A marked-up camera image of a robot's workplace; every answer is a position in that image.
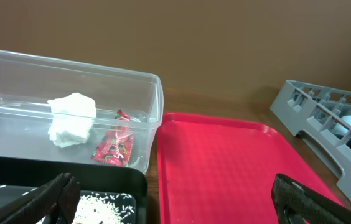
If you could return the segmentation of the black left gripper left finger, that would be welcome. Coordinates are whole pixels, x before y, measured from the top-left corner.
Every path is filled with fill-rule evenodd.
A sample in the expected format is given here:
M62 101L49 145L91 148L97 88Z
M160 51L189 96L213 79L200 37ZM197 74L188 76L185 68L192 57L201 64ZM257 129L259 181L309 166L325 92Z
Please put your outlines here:
M0 208L0 224L72 223L80 201L80 183L61 173L33 192Z

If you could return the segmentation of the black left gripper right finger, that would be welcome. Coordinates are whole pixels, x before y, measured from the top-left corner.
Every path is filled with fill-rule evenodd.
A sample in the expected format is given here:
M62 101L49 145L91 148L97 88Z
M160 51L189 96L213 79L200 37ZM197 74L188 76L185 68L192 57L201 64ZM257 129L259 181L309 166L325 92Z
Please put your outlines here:
M271 199L280 224L351 224L351 210L285 174L276 174Z

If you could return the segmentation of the red snack wrapper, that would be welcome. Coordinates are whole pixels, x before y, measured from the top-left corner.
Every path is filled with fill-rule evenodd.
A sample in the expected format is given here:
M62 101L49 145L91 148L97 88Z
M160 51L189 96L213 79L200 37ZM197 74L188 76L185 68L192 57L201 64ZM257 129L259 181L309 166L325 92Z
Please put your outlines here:
M94 150L93 161L112 166L128 167L134 146L134 134L130 127L112 126Z

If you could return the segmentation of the white napkin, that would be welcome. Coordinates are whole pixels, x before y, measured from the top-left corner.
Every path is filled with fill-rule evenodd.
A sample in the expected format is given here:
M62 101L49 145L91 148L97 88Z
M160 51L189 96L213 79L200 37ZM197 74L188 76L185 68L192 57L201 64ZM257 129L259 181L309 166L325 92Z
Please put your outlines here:
M81 93L72 93L48 100L47 103L54 114L48 135L56 146L65 148L88 141L97 114L94 99Z

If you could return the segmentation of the grey dishwasher rack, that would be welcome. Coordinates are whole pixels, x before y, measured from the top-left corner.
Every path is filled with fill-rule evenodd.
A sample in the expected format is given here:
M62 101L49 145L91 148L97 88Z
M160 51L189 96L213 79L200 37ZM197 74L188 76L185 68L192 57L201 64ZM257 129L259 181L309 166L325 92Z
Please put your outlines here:
M286 80L271 111L289 132L300 136L338 178L337 186L351 201L351 91ZM348 131L335 134L336 124Z

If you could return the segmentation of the food scraps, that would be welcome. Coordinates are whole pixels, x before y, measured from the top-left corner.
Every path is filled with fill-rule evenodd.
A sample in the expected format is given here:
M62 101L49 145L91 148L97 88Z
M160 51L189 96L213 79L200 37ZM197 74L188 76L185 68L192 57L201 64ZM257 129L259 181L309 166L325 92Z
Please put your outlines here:
M0 208L35 191L35 187L0 185ZM136 200L126 193L83 190L74 223L132 224L136 222Z

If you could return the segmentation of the black tray bin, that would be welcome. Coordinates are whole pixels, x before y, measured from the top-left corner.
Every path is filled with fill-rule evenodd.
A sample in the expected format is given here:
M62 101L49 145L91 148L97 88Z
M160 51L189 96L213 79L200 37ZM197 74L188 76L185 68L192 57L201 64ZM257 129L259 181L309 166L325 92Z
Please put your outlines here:
M126 223L147 222L147 180L136 169L0 157L0 185L39 187L61 173L73 174L82 190L89 193L130 194L135 199L135 210Z

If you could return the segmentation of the red serving tray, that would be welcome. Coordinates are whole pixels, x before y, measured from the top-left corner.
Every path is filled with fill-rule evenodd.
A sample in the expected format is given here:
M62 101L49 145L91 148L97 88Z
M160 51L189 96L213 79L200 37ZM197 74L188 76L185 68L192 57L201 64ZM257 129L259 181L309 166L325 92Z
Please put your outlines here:
M336 196L273 128L251 121L167 113L157 130L161 222L276 223L282 173Z

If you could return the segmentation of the clear plastic bin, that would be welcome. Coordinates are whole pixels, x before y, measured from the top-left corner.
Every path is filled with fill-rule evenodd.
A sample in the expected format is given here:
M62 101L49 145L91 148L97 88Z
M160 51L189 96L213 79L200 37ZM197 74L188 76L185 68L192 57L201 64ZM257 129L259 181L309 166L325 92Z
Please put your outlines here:
M84 144L56 146L48 135L48 100L81 93L95 100L96 118ZM92 154L112 126L130 127L130 168L147 172L162 123L161 81L151 73L0 50L0 157L109 165Z

